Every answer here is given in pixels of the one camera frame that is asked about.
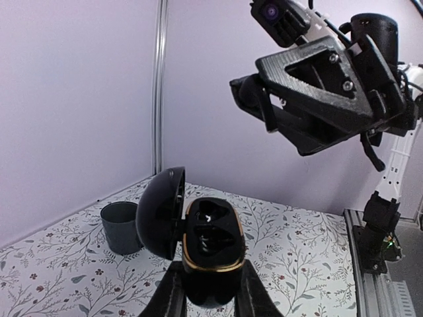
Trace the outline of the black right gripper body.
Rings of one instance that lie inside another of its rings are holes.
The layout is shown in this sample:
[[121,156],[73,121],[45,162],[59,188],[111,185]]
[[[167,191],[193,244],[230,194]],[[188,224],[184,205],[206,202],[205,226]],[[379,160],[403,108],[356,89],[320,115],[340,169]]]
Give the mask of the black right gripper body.
[[353,39],[347,48],[354,70],[373,111],[373,121],[360,133],[366,156],[377,171],[385,163],[373,150],[383,133],[404,137],[416,127],[416,105],[408,87],[401,86],[407,77],[398,66],[398,40],[373,40],[370,36]]

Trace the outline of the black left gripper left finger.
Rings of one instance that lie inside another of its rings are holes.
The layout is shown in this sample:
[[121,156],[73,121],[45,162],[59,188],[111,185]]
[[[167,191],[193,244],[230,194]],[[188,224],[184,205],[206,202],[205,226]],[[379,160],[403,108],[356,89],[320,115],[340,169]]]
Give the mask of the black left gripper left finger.
[[182,284],[183,265],[171,262],[147,306],[139,317],[186,317],[186,292]]

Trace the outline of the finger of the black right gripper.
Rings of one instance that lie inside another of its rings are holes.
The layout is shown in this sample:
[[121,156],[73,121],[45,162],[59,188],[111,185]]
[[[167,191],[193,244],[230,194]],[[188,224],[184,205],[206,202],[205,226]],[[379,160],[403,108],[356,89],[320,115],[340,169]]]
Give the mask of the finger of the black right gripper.
[[278,96],[324,122],[372,122],[373,111],[349,57],[331,36],[255,61]]
[[[259,73],[252,75],[258,76],[262,86],[270,97],[278,125],[276,132],[281,133],[288,139],[297,148],[301,156],[314,155],[344,142],[364,130],[363,122],[324,122],[300,110],[291,102],[288,103],[287,100],[272,92],[260,78]],[[229,83],[234,101],[240,109],[241,99],[239,97],[239,91],[242,82],[248,76],[250,75],[233,79]]]

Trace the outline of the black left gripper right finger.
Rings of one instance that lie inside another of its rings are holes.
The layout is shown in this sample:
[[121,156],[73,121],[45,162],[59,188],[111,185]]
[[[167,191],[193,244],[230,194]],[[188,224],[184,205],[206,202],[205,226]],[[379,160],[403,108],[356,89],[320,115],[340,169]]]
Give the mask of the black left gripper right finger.
[[235,295],[234,316],[281,317],[250,260],[245,260]]

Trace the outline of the black earbud charging case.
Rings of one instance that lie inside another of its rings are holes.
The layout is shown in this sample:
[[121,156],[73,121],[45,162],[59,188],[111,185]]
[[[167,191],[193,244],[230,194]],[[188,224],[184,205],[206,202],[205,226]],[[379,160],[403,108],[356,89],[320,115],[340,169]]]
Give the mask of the black earbud charging case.
[[168,168],[147,185],[135,227],[152,254],[173,260],[182,245],[182,284],[204,308],[230,302],[245,262],[245,238],[235,208],[225,199],[199,197],[185,204],[185,168]]

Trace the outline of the black earbud further back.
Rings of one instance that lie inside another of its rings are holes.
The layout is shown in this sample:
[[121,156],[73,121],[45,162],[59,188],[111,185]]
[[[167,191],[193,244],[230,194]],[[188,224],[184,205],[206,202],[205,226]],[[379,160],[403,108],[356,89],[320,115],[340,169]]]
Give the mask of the black earbud further back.
[[257,75],[250,75],[244,79],[239,97],[241,109],[264,122],[268,133],[274,133],[278,130],[270,97]]

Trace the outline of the black earbud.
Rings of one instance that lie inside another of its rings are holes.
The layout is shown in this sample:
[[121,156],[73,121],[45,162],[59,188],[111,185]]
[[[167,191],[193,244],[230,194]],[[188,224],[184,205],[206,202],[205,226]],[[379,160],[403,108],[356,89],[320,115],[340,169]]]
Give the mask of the black earbud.
[[198,241],[198,251],[203,256],[212,256],[236,242],[230,232],[213,225],[197,226],[194,234]]

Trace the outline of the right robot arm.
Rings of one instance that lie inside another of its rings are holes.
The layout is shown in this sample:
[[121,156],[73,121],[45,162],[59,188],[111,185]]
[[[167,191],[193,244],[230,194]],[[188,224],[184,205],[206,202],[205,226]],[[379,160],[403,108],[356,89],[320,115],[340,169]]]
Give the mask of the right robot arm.
[[283,51],[230,82],[237,106],[302,156],[359,137],[383,175],[365,220],[391,230],[422,125],[422,66],[399,61],[396,22],[362,13],[335,28],[317,13],[287,12],[268,31]]

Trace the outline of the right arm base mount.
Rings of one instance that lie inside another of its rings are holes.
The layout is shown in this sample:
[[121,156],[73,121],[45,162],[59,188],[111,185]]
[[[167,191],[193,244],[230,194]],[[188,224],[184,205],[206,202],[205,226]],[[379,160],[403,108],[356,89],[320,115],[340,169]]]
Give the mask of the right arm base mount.
[[401,214],[398,212],[400,203],[393,198],[386,200],[375,191],[364,209],[364,226],[354,225],[354,246],[358,253],[358,262],[363,273],[380,275],[387,273],[384,253],[393,247],[389,242],[383,245],[387,237],[393,237]]

